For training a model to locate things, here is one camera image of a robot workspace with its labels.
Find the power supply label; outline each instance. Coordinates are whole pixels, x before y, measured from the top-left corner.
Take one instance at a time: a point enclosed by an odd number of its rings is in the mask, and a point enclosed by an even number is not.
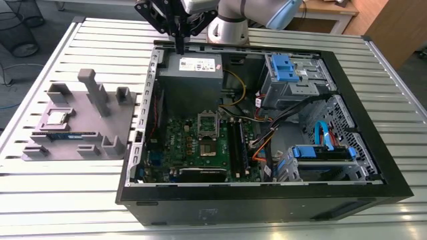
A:
[[[179,60],[181,71],[197,71],[197,72],[215,72],[215,59],[214,58],[194,58],[183,57]]]

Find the blue cable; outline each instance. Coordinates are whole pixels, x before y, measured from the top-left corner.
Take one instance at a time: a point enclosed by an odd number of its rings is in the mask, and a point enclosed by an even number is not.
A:
[[[321,127],[323,129],[323,144],[327,146],[327,149],[330,151],[334,151],[334,145],[333,145],[333,140],[331,140],[331,136],[330,136],[329,124],[323,120],[319,120],[315,123],[315,127],[314,127],[314,144],[321,144],[321,136],[319,136]]]
[[[14,108],[14,107],[19,106],[20,104],[22,104],[22,103],[15,104],[15,105],[12,105],[12,106],[4,106],[4,107],[0,107],[0,110],[3,110],[3,109],[11,109],[11,108]]]

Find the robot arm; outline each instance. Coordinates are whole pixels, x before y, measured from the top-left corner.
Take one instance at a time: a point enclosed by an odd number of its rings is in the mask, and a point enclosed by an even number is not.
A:
[[[303,0],[139,0],[135,9],[159,33],[167,33],[170,39],[175,40],[177,53],[185,54],[185,43],[190,41],[191,35],[197,36],[210,24],[211,42],[245,44],[249,40],[247,18],[270,29],[281,30],[290,24],[302,2]]]
[[[218,16],[221,0],[139,0],[135,9],[159,33],[175,39],[178,54],[185,54],[185,43],[198,36]]]

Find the sticker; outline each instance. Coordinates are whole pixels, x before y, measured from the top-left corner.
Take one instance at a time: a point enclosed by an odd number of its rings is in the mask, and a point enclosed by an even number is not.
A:
[[[81,135],[69,135],[70,139],[83,139]]]
[[[214,221],[218,217],[219,209],[218,208],[206,208],[199,210],[198,219]]]
[[[255,99],[255,107],[261,108],[262,107],[262,102],[263,100],[261,98]]]
[[[181,71],[197,71],[197,72],[215,72],[215,59],[214,58],[194,58],[183,57],[179,60]]]
[[[269,177],[271,176],[271,174],[273,174],[273,170],[270,169],[270,167],[266,165],[265,166],[265,172],[266,172],[266,174],[269,175]]]
[[[307,76],[307,71],[305,70],[297,70],[295,71],[298,75],[306,75]]]

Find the yellow wire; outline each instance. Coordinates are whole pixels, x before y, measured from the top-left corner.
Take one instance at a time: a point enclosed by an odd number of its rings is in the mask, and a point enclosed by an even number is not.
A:
[[[221,107],[231,107],[234,105],[237,105],[238,103],[242,102],[242,100],[246,98],[246,95],[247,95],[247,86],[246,86],[246,83],[243,82],[242,78],[230,70],[225,69],[226,72],[229,72],[231,75],[234,75],[234,77],[239,80],[239,82],[242,83],[242,87],[243,87],[243,94],[242,94],[242,97],[238,101],[230,103],[230,104],[221,104],[219,106]]]
[[[261,153],[263,147],[266,146],[266,144],[269,143],[269,141],[273,139],[274,134],[275,134],[275,133],[271,134],[271,136],[266,139],[265,143],[261,145],[258,151],[255,152],[255,154],[254,154],[254,156],[253,156],[253,160],[257,158],[257,155]]]

